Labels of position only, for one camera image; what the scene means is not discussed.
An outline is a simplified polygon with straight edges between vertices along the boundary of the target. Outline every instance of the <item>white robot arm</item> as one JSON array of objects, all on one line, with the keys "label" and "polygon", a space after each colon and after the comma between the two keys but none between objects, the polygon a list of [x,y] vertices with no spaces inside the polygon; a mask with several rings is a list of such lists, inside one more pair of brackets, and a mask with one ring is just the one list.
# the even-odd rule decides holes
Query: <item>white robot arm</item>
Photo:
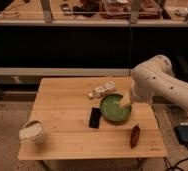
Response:
[{"label": "white robot arm", "polygon": [[188,112],[188,83],[172,77],[172,65],[164,55],[157,55],[137,65],[131,72],[134,84],[132,102],[149,102],[154,95],[162,96]]}]

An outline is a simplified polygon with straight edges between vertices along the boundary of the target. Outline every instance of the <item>gray floor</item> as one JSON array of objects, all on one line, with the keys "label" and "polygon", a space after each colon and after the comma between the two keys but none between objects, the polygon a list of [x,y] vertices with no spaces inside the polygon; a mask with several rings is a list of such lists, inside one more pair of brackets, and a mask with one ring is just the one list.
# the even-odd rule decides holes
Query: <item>gray floor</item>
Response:
[{"label": "gray floor", "polygon": [[[19,129],[27,121],[32,109],[35,92],[6,92],[0,100],[0,171],[42,171],[43,168],[35,161],[19,161]],[[159,121],[165,145],[168,150],[168,159],[175,163],[179,159],[188,156],[188,152],[179,146],[172,131],[168,116],[164,115],[164,105],[154,107]],[[113,160],[67,160],[48,161],[53,170],[59,171],[126,171],[136,164],[135,159],[113,159]],[[188,162],[181,164],[188,170]],[[165,170],[163,158],[148,159],[140,170],[160,171]]]}]

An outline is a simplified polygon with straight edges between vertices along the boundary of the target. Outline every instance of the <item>bowl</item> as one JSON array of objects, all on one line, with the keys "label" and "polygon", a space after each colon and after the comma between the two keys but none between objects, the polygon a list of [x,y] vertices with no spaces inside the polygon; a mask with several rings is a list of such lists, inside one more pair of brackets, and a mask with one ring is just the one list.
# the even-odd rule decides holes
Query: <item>bowl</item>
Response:
[{"label": "bowl", "polygon": [[100,111],[109,121],[122,122],[128,119],[131,113],[131,105],[120,108],[119,103],[123,98],[120,94],[109,94],[102,98],[100,102]]}]

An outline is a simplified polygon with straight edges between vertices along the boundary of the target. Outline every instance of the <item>white cup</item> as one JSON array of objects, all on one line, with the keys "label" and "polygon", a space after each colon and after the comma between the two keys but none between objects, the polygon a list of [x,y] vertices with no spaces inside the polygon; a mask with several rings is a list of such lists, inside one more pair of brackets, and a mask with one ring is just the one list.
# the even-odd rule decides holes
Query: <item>white cup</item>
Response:
[{"label": "white cup", "polygon": [[27,122],[20,130],[19,138],[21,143],[34,142],[37,145],[44,143],[45,136],[42,123],[37,120]]}]

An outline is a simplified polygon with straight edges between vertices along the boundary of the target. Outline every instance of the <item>wood grain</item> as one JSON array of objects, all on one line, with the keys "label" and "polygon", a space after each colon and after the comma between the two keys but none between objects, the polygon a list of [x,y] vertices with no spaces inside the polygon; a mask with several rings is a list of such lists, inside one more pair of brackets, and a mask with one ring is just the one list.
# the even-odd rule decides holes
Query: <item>wood grain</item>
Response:
[{"label": "wood grain", "polygon": [[134,149],[130,148],[131,131],[53,133],[40,146],[21,146],[20,160],[99,159],[162,157],[167,155],[159,131],[141,131]]},{"label": "wood grain", "polygon": [[[22,144],[20,160],[161,157],[167,154],[151,107],[135,103],[124,123],[113,124],[104,117],[99,129],[89,128],[92,107],[100,99],[87,96],[95,87],[113,81],[116,92],[129,91],[129,77],[46,78],[41,81],[30,120],[42,122],[46,142]],[[132,128],[139,124],[140,140],[130,149]]]}]

